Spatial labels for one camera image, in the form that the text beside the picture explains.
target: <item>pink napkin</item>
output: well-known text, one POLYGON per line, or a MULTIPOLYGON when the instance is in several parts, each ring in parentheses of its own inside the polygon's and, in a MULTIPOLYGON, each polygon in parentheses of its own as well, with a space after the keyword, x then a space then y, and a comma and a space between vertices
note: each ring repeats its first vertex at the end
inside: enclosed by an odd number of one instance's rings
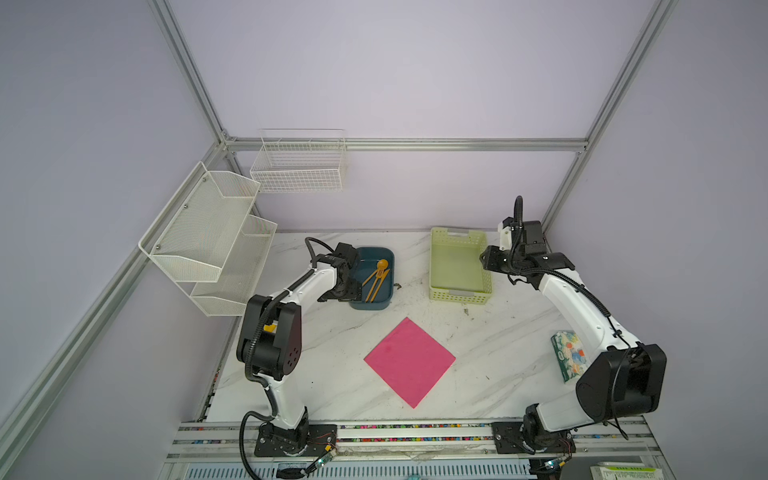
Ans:
POLYGON ((405 318, 366 357, 366 363, 413 408, 422 401, 456 357, 405 318))

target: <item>white wire shelf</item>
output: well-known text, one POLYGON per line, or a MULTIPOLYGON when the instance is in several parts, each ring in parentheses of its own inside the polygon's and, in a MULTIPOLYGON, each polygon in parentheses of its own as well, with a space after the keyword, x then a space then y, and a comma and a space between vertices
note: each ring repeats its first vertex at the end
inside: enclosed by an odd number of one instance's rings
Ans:
POLYGON ((243 315, 277 224, 250 214, 259 182, 203 164, 184 184, 195 178, 171 200, 182 206, 168 225, 162 230, 161 214, 139 248, 207 316, 243 315))
POLYGON ((196 283, 190 298, 208 316, 239 316, 248 300, 270 251, 277 223, 248 215, 235 239, 232 253, 219 281, 196 283))
POLYGON ((264 193, 340 191, 346 173, 341 130, 262 130, 250 176, 264 193))
POLYGON ((147 244, 145 235, 139 243, 174 282, 219 280, 259 191, 259 183, 250 178, 202 169, 194 189, 160 237, 147 244))

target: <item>white marble table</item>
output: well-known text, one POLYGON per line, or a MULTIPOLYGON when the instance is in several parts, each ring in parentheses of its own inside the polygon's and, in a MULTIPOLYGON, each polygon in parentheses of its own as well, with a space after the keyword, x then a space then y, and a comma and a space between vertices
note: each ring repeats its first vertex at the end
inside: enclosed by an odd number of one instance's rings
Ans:
MULTIPOLYGON (((498 273, 485 305, 430 300, 429 232, 278 233, 257 293, 274 293, 306 270, 307 236, 332 247, 340 241, 388 247, 395 254, 395 282, 402 285, 379 312, 333 301, 303 312, 303 351, 291 375, 313 421, 519 417, 526 406, 568 390, 550 344, 552 333, 568 324, 554 305, 529 285, 512 286, 498 273), (363 361, 405 317, 456 357, 415 409, 363 361)), ((498 240, 495 233, 488 239, 498 240)), ((253 409, 268 412, 266 396, 261 386, 245 380, 232 349, 207 421, 239 422, 253 409)))

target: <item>teal tray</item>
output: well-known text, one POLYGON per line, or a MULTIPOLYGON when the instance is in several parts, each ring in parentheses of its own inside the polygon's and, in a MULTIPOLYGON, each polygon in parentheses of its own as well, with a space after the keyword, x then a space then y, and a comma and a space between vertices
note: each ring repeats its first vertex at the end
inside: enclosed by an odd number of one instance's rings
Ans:
MULTIPOLYGON (((355 270, 355 279, 360 283, 365 282, 371 273, 376 271, 376 264, 381 259, 389 262, 389 275, 384 279, 381 290, 376 294, 376 299, 371 303, 349 302, 355 310, 384 310, 392 299, 392 291, 395 286, 395 254, 389 248, 384 247, 357 247, 359 260, 355 270)), ((362 288, 362 298, 368 296, 368 291, 373 285, 373 278, 362 288)))

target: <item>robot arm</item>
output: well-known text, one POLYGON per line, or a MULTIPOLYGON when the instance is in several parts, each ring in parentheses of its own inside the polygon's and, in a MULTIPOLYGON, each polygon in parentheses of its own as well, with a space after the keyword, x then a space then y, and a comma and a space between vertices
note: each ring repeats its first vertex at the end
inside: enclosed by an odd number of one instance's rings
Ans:
POLYGON ((653 412, 667 363, 664 352, 624 330, 584 287, 565 255, 547 253, 541 224, 522 220, 522 197, 515 201, 515 217, 501 222, 498 230, 500 247, 485 250, 480 257, 483 267, 506 273, 513 284, 529 283, 552 301, 591 360, 574 391, 526 409, 521 443, 536 451, 569 429, 653 412))
POLYGON ((310 240, 318 241, 307 239, 312 263, 303 275, 270 296, 250 298, 237 346, 237 359, 245 363, 246 377, 264 387, 272 406, 271 416, 254 416, 270 422, 273 436, 280 439, 286 452, 306 445, 308 428, 306 407, 295 380, 290 378, 301 357, 302 311, 316 302, 362 297, 360 282, 352 275, 357 250, 339 243, 331 253, 315 255, 310 240))

